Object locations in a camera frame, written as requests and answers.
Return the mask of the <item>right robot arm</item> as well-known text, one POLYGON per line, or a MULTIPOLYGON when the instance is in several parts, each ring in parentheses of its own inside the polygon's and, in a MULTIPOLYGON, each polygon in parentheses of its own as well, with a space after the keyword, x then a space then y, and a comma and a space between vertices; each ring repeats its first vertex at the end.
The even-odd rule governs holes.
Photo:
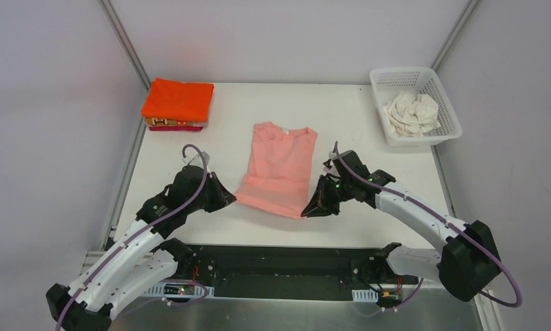
POLYGON ((343 202, 355 200, 389 214, 422 236, 430 249, 390 243, 363 269, 368 283, 387 283, 398 276, 438 281, 455 298, 468 302, 500 272, 500 257, 489 227, 443 216, 416 198, 391 174, 370 172, 357 153, 331 154, 324 163, 305 218, 338 215, 343 202))

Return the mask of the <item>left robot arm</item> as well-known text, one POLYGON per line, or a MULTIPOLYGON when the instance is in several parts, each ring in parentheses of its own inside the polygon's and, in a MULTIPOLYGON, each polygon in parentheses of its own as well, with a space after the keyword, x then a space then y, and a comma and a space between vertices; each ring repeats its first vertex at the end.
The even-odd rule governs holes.
POLYGON ((236 201, 214 172, 186 165, 174 181, 147 199, 109 250, 69 285, 54 284, 46 299, 57 330, 107 330, 119 313, 158 282, 193 280, 194 252, 171 235, 200 210, 236 201))

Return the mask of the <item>pink t-shirt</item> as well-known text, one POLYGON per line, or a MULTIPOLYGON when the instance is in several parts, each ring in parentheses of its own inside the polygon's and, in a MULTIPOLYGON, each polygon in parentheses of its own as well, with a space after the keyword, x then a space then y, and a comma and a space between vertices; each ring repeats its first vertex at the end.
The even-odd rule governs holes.
POLYGON ((318 133, 284 130, 272 122, 252 131, 248 169, 235 192, 239 203, 291 219, 302 219, 308 204, 312 159, 318 133))

